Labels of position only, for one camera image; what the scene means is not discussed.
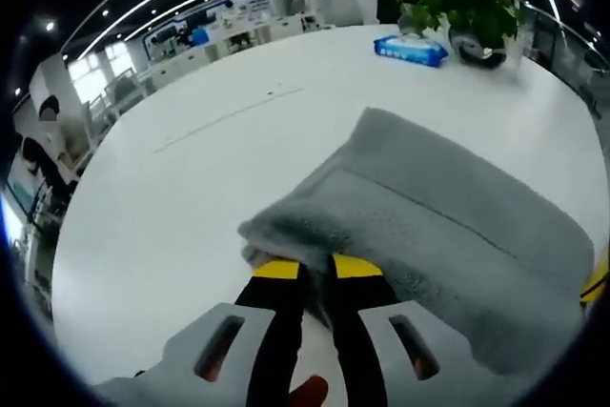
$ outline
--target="window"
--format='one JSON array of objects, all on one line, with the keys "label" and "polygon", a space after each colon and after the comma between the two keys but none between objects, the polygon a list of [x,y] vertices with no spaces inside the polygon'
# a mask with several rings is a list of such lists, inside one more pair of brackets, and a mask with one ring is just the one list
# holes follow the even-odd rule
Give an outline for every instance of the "window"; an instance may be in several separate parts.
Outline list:
[{"label": "window", "polygon": [[68,66],[68,72],[82,103],[91,102],[108,85],[95,54],[71,63]]},{"label": "window", "polygon": [[13,240],[18,240],[21,238],[21,233],[23,232],[23,224],[21,223],[15,212],[12,210],[9,205],[9,202],[7,202],[7,199],[5,199],[4,196],[0,196],[0,201],[2,202],[2,205],[0,206],[0,212],[2,212],[2,219],[4,220],[5,224],[4,230],[6,232],[9,243],[11,243]]},{"label": "window", "polygon": [[106,48],[106,55],[111,61],[112,73],[118,76],[128,69],[133,69],[133,61],[124,42],[118,42]]}]

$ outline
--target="wet wipes package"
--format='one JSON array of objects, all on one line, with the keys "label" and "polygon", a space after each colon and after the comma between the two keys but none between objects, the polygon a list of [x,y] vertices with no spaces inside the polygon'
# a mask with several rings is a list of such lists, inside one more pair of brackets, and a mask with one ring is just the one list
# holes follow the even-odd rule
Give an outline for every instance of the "wet wipes package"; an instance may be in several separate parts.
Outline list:
[{"label": "wet wipes package", "polygon": [[394,57],[428,67],[439,67],[449,55],[447,50],[434,40],[413,35],[388,35],[373,43],[375,53],[379,56]]}]

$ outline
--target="plant pot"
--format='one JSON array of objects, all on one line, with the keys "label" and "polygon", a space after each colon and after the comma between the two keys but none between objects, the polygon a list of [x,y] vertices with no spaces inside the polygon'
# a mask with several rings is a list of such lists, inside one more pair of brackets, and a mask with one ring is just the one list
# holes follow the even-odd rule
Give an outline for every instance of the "plant pot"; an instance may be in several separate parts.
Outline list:
[{"label": "plant pot", "polygon": [[506,60],[506,46],[503,40],[492,49],[486,49],[470,31],[449,28],[449,43],[466,64],[492,70],[497,69]]}]

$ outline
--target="chair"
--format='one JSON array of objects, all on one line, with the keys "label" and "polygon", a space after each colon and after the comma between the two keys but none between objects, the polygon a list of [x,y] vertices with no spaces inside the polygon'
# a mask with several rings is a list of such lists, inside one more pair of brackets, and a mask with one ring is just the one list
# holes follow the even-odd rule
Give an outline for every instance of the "chair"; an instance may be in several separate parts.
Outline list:
[{"label": "chair", "polygon": [[333,24],[338,28],[364,24],[364,18],[356,0],[316,0],[316,2],[326,24]]},{"label": "chair", "polygon": [[104,96],[98,95],[92,102],[83,104],[82,111],[90,150],[95,152],[112,127],[106,103],[104,102]]},{"label": "chair", "polygon": [[133,69],[128,69],[118,75],[104,92],[110,101],[109,109],[117,118],[146,98],[144,88]]}]

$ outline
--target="potted plant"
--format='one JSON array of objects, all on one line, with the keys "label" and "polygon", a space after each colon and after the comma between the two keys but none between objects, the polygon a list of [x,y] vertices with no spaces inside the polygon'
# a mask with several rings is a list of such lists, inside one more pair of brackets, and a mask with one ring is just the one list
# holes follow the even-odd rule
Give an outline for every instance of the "potted plant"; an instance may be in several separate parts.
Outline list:
[{"label": "potted plant", "polygon": [[506,39],[524,20],[519,0],[398,0],[408,29],[419,35],[449,24],[449,41],[460,58],[488,69],[506,59]]}]

